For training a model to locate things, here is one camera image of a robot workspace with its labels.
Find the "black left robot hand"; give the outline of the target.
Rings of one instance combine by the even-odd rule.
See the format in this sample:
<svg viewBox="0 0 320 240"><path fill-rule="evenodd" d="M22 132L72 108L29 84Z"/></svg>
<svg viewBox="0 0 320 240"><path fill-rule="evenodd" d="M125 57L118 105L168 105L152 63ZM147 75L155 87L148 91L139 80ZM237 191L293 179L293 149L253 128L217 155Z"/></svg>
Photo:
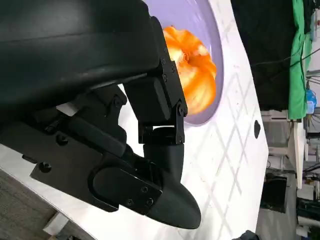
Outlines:
<svg viewBox="0 0 320 240"><path fill-rule="evenodd" d="M196 229L181 184L188 107L141 0L0 3L0 142L31 177L107 212Z"/></svg>

